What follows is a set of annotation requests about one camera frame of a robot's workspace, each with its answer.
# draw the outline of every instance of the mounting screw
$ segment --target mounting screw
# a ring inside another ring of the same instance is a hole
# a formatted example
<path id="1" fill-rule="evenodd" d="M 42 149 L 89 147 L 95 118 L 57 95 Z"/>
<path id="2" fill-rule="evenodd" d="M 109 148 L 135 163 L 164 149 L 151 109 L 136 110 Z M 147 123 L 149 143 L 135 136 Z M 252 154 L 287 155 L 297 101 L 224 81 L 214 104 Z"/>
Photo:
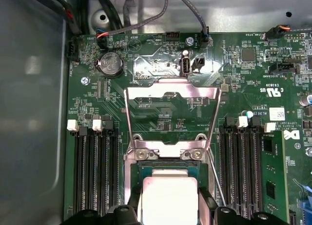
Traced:
<path id="1" fill-rule="evenodd" d="M 221 208 L 221 212 L 228 214 L 228 213 L 230 213 L 230 210 L 223 207 L 223 208 Z"/>
<path id="2" fill-rule="evenodd" d="M 309 157 L 312 157 L 312 148 L 311 147 L 306 148 L 306 155 Z"/>
<path id="3" fill-rule="evenodd" d="M 200 150 L 196 150 L 192 153 L 193 159 L 201 159 L 203 157 L 203 153 Z"/>
<path id="4" fill-rule="evenodd" d="M 88 85 L 90 83 L 90 78 L 88 77 L 83 77 L 81 78 L 80 82 L 83 84 L 83 85 Z"/>
<path id="5" fill-rule="evenodd" d="M 195 40 L 192 37 L 188 37 L 188 38 L 185 39 L 185 44 L 188 45 L 188 46 L 193 46 L 194 42 L 195 42 Z"/>
<path id="6" fill-rule="evenodd" d="M 265 214 L 258 214 L 258 218 L 262 219 L 262 220 L 268 220 L 268 216 L 266 216 Z"/>
<path id="7" fill-rule="evenodd" d="M 138 151 L 136 157 L 140 160 L 145 160 L 147 158 L 147 154 L 143 151 Z"/>

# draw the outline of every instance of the cable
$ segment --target cable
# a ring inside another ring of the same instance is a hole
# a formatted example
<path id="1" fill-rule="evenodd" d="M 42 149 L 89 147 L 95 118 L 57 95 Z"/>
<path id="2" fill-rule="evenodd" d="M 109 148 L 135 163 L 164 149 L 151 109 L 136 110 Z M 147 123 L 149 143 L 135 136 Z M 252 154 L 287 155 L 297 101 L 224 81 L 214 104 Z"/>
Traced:
<path id="1" fill-rule="evenodd" d="M 189 0 L 182 0 L 182 1 L 185 3 L 186 6 L 188 6 L 188 8 L 197 17 L 197 19 L 199 20 L 199 23 L 202 27 L 203 33 L 206 35 L 207 34 L 207 26 L 206 26 L 206 23 L 205 23 L 203 17 L 200 15 L 199 11 L 197 10 L 197 8 Z"/>
<path id="2" fill-rule="evenodd" d="M 114 30 L 114 31 L 110 31 L 110 32 L 99 34 L 97 36 L 97 38 L 104 37 L 104 36 L 107 36 L 107 35 L 120 34 L 120 33 L 123 33 L 123 32 L 127 32 L 127 31 L 131 31 L 131 30 L 140 28 L 140 27 L 144 26 L 145 24 L 162 17 L 164 15 L 164 13 L 166 12 L 167 7 L 168 7 L 168 0 L 165 0 L 164 7 L 162 8 L 162 10 L 161 10 L 161 12 L 159 14 L 157 14 L 157 15 L 155 15 L 153 17 L 150 17 L 150 18 L 142 21 L 141 23 L 138 23 L 138 24 L 135 24 L 135 25 L 132 25 L 132 26 L 129 26 L 129 27 L 125 27 L 125 28 L 122 28 L 122 29 L 119 29 L 119 30 Z"/>
<path id="3" fill-rule="evenodd" d="M 130 27 L 131 21 L 130 21 L 130 6 L 132 5 L 133 0 L 125 0 L 125 3 L 122 8 L 123 13 L 123 25 L 124 27 Z"/>
<path id="4" fill-rule="evenodd" d="M 98 0 L 98 1 L 101 4 L 105 14 L 109 19 L 111 29 L 112 30 L 122 29 L 123 26 L 120 17 L 115 7 L 113 6 L 112 2 L 110 0 Z"/>
<path id="5" fill-rule="evenodd" d="M 52 11 L 56 12 L 64 19 L 66 19 L 71 31 L 75 35 L 80 35 L 82 32 L 76 20 L 72 6 L 65 0 L 37 0 L 42 5 L 48 7 Z"/>
<path id="6" fill-rule="evenodd" d="M 90 34 L 88 14 L 89 14 L 89 0 L 80 0 L 79 2 L 79 19 L 82 33 L 85 35 Z"/>

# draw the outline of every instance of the capacitor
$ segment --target capacitor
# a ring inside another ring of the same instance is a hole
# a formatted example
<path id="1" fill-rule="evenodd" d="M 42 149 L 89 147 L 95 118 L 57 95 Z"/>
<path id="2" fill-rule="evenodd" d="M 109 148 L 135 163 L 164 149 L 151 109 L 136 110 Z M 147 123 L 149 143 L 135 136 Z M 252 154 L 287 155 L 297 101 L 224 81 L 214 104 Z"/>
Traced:
<path id="1" fill-rule="evenodd" d="M 248 119 L 251 119 L 254 116 L 252 111 L 242 111 L 241 116 L 246 116 Z"/>
<path id="2" fill-rule="evenodd" d="M 301 106 L 306 107 L 312 104 L 312 94 L 302 96 L 299 100 Z"/>
<path id="3" fill-rule="evenodd" d="M 109 52 L 103 54 L 100 59 L 96 61 L 96 69 L 106 77 L 113 78 L 123 73 L 124 63 L 118 54 Z"/>

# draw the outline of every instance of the metal plate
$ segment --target metal plate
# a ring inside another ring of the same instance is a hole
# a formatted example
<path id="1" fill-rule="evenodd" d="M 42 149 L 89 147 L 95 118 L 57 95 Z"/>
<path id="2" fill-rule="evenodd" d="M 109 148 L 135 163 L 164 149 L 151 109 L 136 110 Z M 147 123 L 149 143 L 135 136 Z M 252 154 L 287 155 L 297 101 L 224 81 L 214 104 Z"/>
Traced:
<path id="1" fill-rule="evenodd" d="M 312 0 L 191 0 L 204 17 L 211 32 L 267 31 L 278 24 L 290 24 L 293 29 L 312 26 Z M 112 0 L 122 13 L 124 0 Z M 131 8 L 132 24 L 159 13 L 164 0 L 137 0 Z M 90 16 L 99 9 L 97 0 L 90 0 Z M 138 31 L 161 33 L 165 31 L 199 31 L 200 25 L 192 12 L 180 0 L 169 0 L 165 15 Z"/>

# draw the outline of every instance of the white sticker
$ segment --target white sticker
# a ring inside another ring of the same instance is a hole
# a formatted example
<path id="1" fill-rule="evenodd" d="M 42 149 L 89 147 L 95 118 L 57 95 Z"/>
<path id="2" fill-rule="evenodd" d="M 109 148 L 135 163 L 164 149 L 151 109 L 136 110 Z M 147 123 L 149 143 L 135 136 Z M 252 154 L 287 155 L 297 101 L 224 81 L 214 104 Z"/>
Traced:
<path id="1" fill-rule="evenodd" d="M 283 107 L 270 107 L 270 121 L 285 121 L 285 109 Z"/>

